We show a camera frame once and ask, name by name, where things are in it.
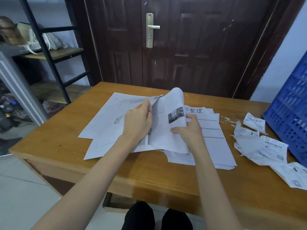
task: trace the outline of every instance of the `door handle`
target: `door handle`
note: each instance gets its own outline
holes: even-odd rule
[[[154,42],[153,30],[160,29],[160,26],[154,25],[153,17],[154,17],[153,13],[146,14],[146,47],[148,48],[153,47],[153,42]]]

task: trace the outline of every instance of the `black metal ladder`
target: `black metal ladder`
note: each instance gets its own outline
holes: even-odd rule
[[[69,81],[66,81],[66,82],[63,82],[60,75],[59,75],[59,72],[56,68],[56,63],[58,62],[61,62],[61,61],[64,61],[64,60],[67,60],[67,59],[70,59],[72,57],[76,57],[76,56],[79,56],[83,53],[85,53],[85,51],[79,51],[79,52],[76,52],[76,53],[73,53],[73,54],[70,54],[70,55],[67,55],[65,57],[61,57],[59,59],[52,59],[52,56],[48,50],[48,47],[44,41],[44,38],[43,38],[43,33],[50,33],[50,32],[58,32],[58,31],[71,31],[73,30],[75,32],[75,35],[76,37],[78,36],[78,38],[81,38],[80,37],[80,33],[79,33],[79,29],[78,29],[78,26],[76,24],[76,19],[75,19],[75,15],[74,15],[74,11],[73,11],[73,8],[72,8],[72,4],[71,4],[71,0],[65,0],[65,3],[66,3],[66,7],[67,7],[67,11],[68,11],[68,14],[69,14],[69,17],[70,17],[70,20],[71,20],[71,23],[72,23],[72,26],[68,26],[68,27],[50,27],[50,28],[40,28],[38,25],[37,25],[37,22],[34,18],[34,15],[33,15],[33,12],[29,6],[29,3],[27,0],[19,0],[21,5],[22,5],[22,8],[28,18],[28,21],[30,22],[31,24],[31,27],[36,35],[36,38],[41,46],[41,49],[43,50],[43,53],[46,57],[46,60],[51,68],[51,71],[54,75],[54,77],[56,78],[56,82],[58,83],[60,89],[62,90],[62,93],[63,93],[63,96],[64,96],[64,99],[66,101],[67,104],[70,104],[71,103],[71,100],[68,96],[68,93],[66,91],[66,87],[73,84],[74,82],[80,80],[81,78],[87,76],[89,74],[89,68],[88,68],[88,65],[87,65],[87,62],[84,63],[84,60],[82,58],[82,61],[84,63],[84,67],[85,67],[85,72],[72,78],[71,80]],[[81,40],[78,42],[78,46],[83,48],[82,46],[82,42]]]

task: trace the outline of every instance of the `person's leg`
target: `person's leg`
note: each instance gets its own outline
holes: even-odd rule
[[[127,212],[122,230],[154,230],[153,214],[152,208],[147,203],[136,202]]]
[[[162,218],[161,230],[193,230],[193,225],[186,213],[168,209]]]

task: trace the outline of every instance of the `white wall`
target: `white wall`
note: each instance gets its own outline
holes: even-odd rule
[[[28,0],[37,23],[42,27],[71,26],[64,0]],[[14,23],[29,23],[19,0],[0,0],[0,15],[10,18]],[[73,31],[55,32],[54,35],[71,47],[78,47]],[[41,65],[43,80],[55,81],[53,73],[45,60],[32,60],[32,64]],[[81,56],[77,56],[56,64],[62,80],[68,81],[84,73],[85,68]],[[74,84],[89,85],[87,77]]]
[[[307,1],[250,100],[271,103],[307,51]]]

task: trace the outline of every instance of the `door panel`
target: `door panel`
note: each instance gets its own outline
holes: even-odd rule
[[[143,85],[141,0],[88,0],[104,81]]]
[[[143,85],[229,96],[272,0],[142,0]]]

